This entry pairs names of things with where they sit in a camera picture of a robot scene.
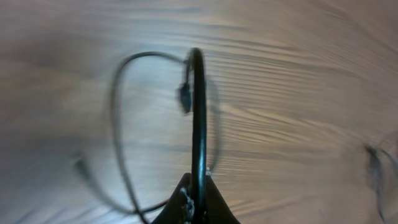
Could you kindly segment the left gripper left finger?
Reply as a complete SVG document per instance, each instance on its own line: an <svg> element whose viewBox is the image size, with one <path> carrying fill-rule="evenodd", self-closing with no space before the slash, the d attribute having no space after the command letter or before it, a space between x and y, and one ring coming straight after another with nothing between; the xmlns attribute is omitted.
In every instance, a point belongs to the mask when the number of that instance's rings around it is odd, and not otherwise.
<svg viewBox="0 0 398 224"><path fill-rule="evenodd" d="M182 176L166 206L152 224L185 224L191 222L192 214L188 211L190 206L190 197L188 196L190 178L190 173L185 173Z"/></svg>

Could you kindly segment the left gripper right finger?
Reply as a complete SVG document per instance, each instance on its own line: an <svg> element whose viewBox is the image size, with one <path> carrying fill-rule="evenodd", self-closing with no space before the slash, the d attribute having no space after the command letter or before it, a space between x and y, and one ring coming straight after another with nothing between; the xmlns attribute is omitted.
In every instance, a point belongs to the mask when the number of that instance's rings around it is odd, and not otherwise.
<svg viewBox="0 0 398 224"><path fill-rule="evenodd" d="M217 189L213 179L206 176L206 223L208 224L240 224L229 209L224 198Z"/></svg>

